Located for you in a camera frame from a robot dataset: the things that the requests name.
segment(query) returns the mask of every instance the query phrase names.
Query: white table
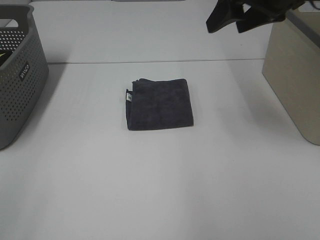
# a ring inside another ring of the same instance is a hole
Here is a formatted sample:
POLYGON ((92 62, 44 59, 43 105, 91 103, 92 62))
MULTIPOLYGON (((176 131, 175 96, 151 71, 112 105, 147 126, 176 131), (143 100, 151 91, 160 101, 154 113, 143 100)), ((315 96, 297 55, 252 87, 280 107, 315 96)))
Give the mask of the white table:
POLYGON ((0 151, 1 240, 314 240, 320 148, 262 60, 56 64, 0 151), (128 131, 138 78, 186 78, 194 127, 128 131))
POLYGON ((50 63, 263 59, 271 25, 209 34, 216 0, 37 1, 34 19, 50 63))

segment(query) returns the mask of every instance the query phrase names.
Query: gray plastic basket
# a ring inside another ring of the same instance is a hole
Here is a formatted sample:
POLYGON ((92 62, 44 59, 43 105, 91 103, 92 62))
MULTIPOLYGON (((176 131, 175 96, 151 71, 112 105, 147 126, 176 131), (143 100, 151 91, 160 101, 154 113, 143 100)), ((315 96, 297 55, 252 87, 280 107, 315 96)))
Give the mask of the gray plastic basket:
POLYGON ((45 86, 49 69, 29 5, 0 5, 0 50, 14 51, 0 66, 0 149, 11 144, 27 121, 45 86))

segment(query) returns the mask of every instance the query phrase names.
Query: basket handle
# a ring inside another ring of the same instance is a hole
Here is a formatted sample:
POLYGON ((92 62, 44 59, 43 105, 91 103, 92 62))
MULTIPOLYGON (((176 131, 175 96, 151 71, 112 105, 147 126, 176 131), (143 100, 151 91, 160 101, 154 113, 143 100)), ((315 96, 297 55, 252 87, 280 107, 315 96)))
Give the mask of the basket handle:
POLYGON ((0 5, 0 19, 15 20, 18 23, 17 28, 28 34, 33 11, 34 8, 30 5, 0 5))

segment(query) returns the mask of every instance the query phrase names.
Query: folded towel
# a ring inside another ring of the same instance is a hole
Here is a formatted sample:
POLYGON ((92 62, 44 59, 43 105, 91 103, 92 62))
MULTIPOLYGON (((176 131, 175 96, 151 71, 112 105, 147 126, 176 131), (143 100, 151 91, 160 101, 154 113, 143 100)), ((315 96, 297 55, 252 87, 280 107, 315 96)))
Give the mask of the folded towel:
POLYGON ((158 130, 194 125, 187 81, 132 82, 126 90, 126 121, 129 130, 158 130))

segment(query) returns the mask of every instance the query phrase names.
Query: white label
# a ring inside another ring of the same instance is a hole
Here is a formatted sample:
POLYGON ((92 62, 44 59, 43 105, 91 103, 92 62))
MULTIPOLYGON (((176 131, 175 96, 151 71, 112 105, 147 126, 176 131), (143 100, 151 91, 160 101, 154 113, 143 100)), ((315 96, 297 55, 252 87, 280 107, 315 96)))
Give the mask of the white label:
POLYGON ((132 102, 132 96, 130 93, 126 93, 126 100, 132 102))

